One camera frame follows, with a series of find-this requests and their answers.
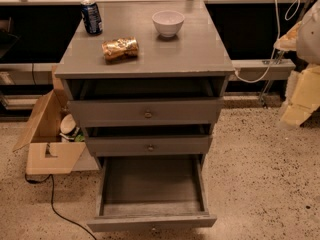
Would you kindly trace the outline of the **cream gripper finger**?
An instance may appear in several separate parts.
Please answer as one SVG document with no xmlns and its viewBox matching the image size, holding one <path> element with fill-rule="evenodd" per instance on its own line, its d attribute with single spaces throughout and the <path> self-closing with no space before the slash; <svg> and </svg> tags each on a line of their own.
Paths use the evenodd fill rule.
<svg viewBox="0 0 320 240">
<path fill-rule="evenodd" d="M 309 64 L 301 72 L 292 71 L 285 97 L 279 110 L 279 126 L 299 127 L 320 107 L 320 66 Z"/>
<path fill-rule="evenodd" d="M 301 22 L 297 22 L 286 34 L 276 40 L 274 47 L 280 51 L 295 51 L 300 26 Z"/>
</svg>

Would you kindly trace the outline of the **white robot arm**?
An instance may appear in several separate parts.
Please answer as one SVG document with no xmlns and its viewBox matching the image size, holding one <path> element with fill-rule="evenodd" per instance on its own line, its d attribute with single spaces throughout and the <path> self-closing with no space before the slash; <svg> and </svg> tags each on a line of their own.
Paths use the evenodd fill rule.
<svg viewBox="0 0 320 240">
<path fill-rule="evenodd" d="M 301 72 L 290 73 L 286 100 L 280 108 L 279 126 L 299 127 L 320 108 L 320 0 L 275 42 L 274 47 L 280 51 L 295 51 L 298 58 L 308 63 Z"/>
</svg>

